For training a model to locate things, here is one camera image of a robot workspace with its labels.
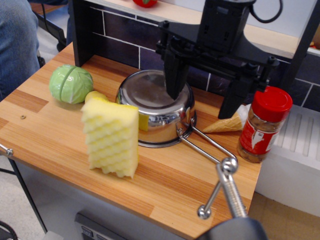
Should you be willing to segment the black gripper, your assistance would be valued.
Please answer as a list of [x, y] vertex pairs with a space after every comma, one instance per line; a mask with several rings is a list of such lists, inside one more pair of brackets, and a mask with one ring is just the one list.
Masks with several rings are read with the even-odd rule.
[[164, 61], [165, 86], [176, 100], [184, 88], [189, 67], [232, 82], [220, 107], [219, 119], [231, 118], [240, 105], [251, 104], [258, 89], [264, 89], [271, 69], [279, 61], [264, 52], [244, 34], [253, 0], [207, 0], [200, 24], [162, 21], [156, 52]]

